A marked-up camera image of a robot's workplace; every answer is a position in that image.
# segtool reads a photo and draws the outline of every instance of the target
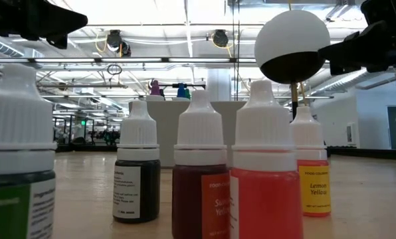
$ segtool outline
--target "ceiling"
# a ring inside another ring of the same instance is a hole
[[[232,11],[232,0],[49,0],[49,2],[88,17],[88,26],[69,34],[68,49],[57,49],[47,44],[45,40],[26,41],[19,36],[0,38],[0,41],[20,52],[31,52],[31,49],[35,49],[36,57],[118,57],[108,48],[103,50],[109,30],[118,29],[121,30],[123,39],[130,45],[132,57],[254,58],[254,42],[263,24],[277,14],[288,11],[287,0],[242,0],[235,3],[237,6],[235,11]],[[330,16],[331,21],[326,21],[332,42],[339,42],[349,34],[362,31],[367,26],[358,7],[362,1],[356,1],[357,5],[354,6],[337,6],[336,0],[292,0],[291,2],[293,9],[310,11],[321,20],[326,20],[328,14],[334,8],[337,9],[338,11]],[[211,35],[216,29],[226,31],[230,39],[229,44],[233,44],[236,39],[235,46],[230,49],[217,48],[211,41]],[[111,76],[107,72],[108,64],[41,64],[37,80],[42,85],[57,86],[65,82],[89,86],[67,89],[40,87],[43,95],[105,94],[138,97],[148,93],[148,84],[153,79],[168,84],[179,82],[205,84],[209,68],[230,68],[231,76],[234,75],[231,64],[217,66],[193,63],[147,63],[146,67],[141,63],[120,65],[125,68],[123,72],[119,76]],[[332,79],[329,69],[326,69],[329,66],[324,67],[317,75],[305,82],[306,92],[311,92],[312,88]],[[242,96],[248,95],[249,82],[265,79],[254,64],[240,66],[239,76],[244,79],[240,85]],[[290,87],[274,84],[274,91],[276,95],[287,96],[290,94]],[[165,90],[167,96],[174,96],[175,92],[176,89],[172,88]],[[102,98],[104,102],[97,103],[87,98],[49,100],[74,104],[85,109],[95,109],[97,105],[104,104],[109,106],[110,110],[115,110],[126,109],[132,99]]]

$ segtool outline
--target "fluorescent light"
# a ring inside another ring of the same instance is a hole
[[[36,58],[36,62],[94,62],[93,58]]]
[[[27,39],[13,39],[13,42],[25,42],[28,41]]]
[[[238,96],[238,98],[249,98],[250,96]],[[274,96],[275,99],[291,99],[291,96]],[[334,98],[333,96],[309,96],[306,97],[306,99],[332,99]]]
[[[93,54],[93,55],[96,55],[96,56],[99,56],[99,57],[101,57],[101,58],[102,58],[102,55],[101,55],[101,54],[99,54],[99,52],[92,52],[92,54]]]
[[[254,58],[240,58],[239,62],[256,63],[256,59],[254,59]]]
[[[230,62],[229,58],[169,58],[169,62]]]
[[[69,95],[69,98],[100,98],[102,96],[95,96],[95,95]]]
[[[63,98],[65,96],[41,96],[42,98]]]
[[[26,58],[0,58],[0,63],[28,63]]]
[[[80,108],[80,106],[74,104],[66,104],[66,103],[58,103],[58,104],[67,108]]]
[[[161,62],[160,58],[102,58],[102,62]]]

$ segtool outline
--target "white bottle cap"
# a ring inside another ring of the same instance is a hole
[[[322,126],[310,112],[308,106],[298,107],[291,123],[292,137],[297,149],[325,149]]]
[[[234,150],[292,150],[288,110],[278,104],[269,80],[251,84],[248,102],[237,112]]]
[[[192,92],[189,107],[179,116],[177,145],[174,145],[175,164],[224,165],[227,162],[226,148],[222,116],[211,106],[208,91]]]
[[[0,81],[0,175],[53,169],[52,104],[40,97],[36,72],[6,64]]]
[[[206,90],[192,93],[189,107],[179,116],[175,149],[226,149],[222,115],[210,104]]]
[[[158,148],[157,123],[148,114],[145,101],[132,102],[129,117],[123,120],[119,148]]]
[[[36,72],[6,64],[0,81],[0,151],[56,149],[52,104],[41,98]]]

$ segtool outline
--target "dropper bottle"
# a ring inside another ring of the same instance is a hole
[[[0,81],[0,238],[51,238],[55,196],[52,104],[36,72],[5,64]]]
[[[146,102],[134,101],[121,126],[114,169],[114,220],[139,223],[158,217],[160,171],[157,124]]]
[[[229,239],[229,174],[222,117],[196,90],[179,117],[174,146],[174,239]]]
[[[251,84],[237,112],[231,171],[231,238],[302,239],[300,178],[288,110],[272,84]]]
[[[152,81],[151,94],[146,96],[146,101],[164,101],[164,96],[160,94],[158,80]]]
[[[186,98],[186,91],[185,91],[184,83],[179,83],[179,89],[177,89],[177,97],[172,98],[171,100],[173,100],[173,101],[189,101],[189,99]]]
[[[330,166],[326,157],[322,126],[312,117],[310,108],[304,106],[297,108],[291,130],[297,148],[304,216],[329,216]]]

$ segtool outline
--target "cable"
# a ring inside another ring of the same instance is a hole
[[[94,45],[96,47],[96,50],[98,50],[99,52],[104,52],[106,50],[106,41],[108,40],[108,35],[105,36],[105,46],[104,46],[104,50],[101,50],[98,46],[98,37],[99,37],[99,33],[96,34],[96,41],[94,42]]]

